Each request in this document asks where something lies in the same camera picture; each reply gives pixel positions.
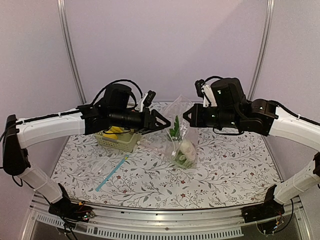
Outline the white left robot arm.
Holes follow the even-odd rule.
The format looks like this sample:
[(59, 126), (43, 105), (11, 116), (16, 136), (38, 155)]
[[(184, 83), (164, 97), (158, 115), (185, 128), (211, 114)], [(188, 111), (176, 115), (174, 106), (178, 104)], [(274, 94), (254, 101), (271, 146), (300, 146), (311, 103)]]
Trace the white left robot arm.
[(74, 213), (74, 205), (63, 186), (53, 181), (29, 160), (28, 148), (69, 136), (86, 136), (110, 127), (133, 130), (138, 134), (164, 130), (170, 121), (149, 107), (156, 95), (152, 90), (137, 100), (129, 79), (104, 86), (92, 102), (67, 111), (32, 118), (7, 117), (2, 141), (2, 168), (40, 193), (63, 216)]

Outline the yellow toy banana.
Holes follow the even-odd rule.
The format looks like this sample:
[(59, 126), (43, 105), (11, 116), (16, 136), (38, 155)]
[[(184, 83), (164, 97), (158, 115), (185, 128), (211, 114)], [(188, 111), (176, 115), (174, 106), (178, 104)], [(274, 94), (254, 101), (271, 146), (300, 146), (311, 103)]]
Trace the yellow toy banana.
[(112, 126), (109, 130), (114, 134), (123, 134), (125, 132), (125, 130), (122, 127), (117, 126)]

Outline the green toy grapes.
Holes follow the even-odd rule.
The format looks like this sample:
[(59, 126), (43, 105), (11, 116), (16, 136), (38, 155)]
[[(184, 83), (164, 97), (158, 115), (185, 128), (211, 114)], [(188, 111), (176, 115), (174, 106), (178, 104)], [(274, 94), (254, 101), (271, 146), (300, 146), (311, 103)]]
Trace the green toy grapes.
[(173, 160), (178, 166), (181, 168), (189, 169), (192, 168), (195, 164), (194, 160), (191, 160), (190, 158), (187, 158), (184, 154), (183, 155), (177, 155)]

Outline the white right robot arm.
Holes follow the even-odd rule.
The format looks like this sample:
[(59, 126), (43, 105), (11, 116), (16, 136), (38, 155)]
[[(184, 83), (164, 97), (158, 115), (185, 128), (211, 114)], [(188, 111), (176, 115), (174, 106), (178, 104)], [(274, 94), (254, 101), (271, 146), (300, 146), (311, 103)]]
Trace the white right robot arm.
[(276, 100), (247, 99), (235, 77), (210, 76), (196, 80), (196, 94), (202, 103), (183, 114), (193, 128), (235, 129), (237, 135), (256, 133), (277, 140), (279, 156), (289, 150), (294, 164), (291, 175), (267, 190), (258, 213), (269, 218), (295, 196), (320, 183), (320, 124), (295, 113)]

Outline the yellow toy lemon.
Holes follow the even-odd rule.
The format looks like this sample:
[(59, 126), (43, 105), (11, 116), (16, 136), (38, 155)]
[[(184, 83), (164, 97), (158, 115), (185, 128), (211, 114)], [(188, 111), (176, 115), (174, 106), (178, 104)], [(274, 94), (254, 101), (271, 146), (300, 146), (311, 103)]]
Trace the yellow toy lemon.
[(104, 138), (112, 139), (112, 140), (118, 140), (118, 136), (116, 134), (103, 134)]

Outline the red toy apple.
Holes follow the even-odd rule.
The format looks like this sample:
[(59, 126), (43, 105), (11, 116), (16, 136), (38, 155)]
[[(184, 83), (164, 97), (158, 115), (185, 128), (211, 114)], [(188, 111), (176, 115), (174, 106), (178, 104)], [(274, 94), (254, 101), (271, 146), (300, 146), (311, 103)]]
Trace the red toy apple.
[(195, 161), (195, 160), (196, 160), (197, 152), (196, 152), (196, 149), (195, 149), (195, 147), (193, 146), (193, 144), (191, 144), (191, 145), (188, 146), (185, 155), (187, 156), (187, 158), (188, 158), (190, 161)]

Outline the clear pink-zipper zip bag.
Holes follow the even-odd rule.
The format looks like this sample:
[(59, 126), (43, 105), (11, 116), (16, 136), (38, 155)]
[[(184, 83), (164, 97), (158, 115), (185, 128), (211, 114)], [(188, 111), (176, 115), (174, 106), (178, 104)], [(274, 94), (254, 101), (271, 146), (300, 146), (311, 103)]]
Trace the clear pink-zipper zip bag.
[(195, 168), (198, 160), (198, 130), (191, 128), (189, 122), (183, 118), (183, 113), (192, 106), (189, 99), (180, 95), (163, 112), (164, 117), (171, 123), (171, 126), (165, 129), (164, 154), (173, 164), (183, 169)]

